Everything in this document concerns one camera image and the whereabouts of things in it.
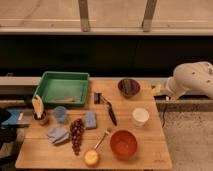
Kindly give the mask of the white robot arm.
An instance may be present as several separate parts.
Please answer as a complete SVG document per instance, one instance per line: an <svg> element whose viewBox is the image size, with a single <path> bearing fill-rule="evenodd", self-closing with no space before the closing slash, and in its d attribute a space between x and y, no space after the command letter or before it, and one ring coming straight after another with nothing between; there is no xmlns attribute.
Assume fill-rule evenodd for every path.
<svg viewBox="0 0 213 171"><path fill-rule="evenodd" d="M171 77L152 89L152 94L177 100L188 91L198 91L213 99L213 64L206 61L180 64Z"/></svg>

